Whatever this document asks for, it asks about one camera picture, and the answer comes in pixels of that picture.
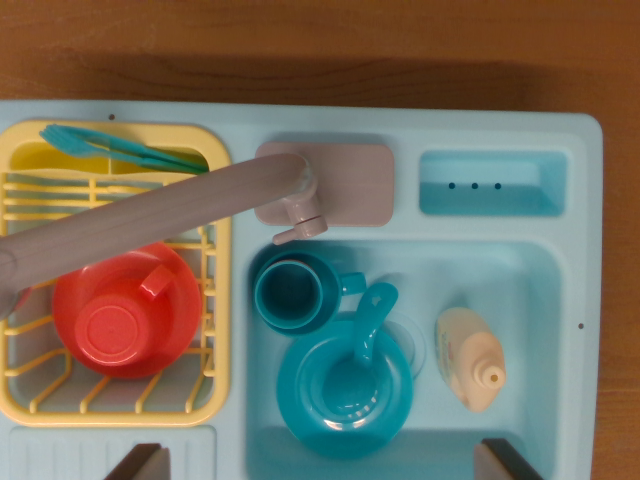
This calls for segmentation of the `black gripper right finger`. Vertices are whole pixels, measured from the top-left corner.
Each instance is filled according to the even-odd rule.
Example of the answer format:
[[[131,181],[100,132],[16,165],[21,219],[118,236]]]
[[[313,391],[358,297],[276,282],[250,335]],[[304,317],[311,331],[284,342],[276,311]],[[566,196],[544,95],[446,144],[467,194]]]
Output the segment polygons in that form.
[[[543,477],[505,438],[485,438],[474,446],[475,480],[542,480]]]

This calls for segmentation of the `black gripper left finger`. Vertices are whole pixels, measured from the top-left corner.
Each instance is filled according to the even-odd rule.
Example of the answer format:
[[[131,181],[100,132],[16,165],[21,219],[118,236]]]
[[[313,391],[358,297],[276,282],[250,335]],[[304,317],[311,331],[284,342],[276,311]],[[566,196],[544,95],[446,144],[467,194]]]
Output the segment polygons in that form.
[[[169,480],[170,451],[158,443],[135,445],[105,480]]]

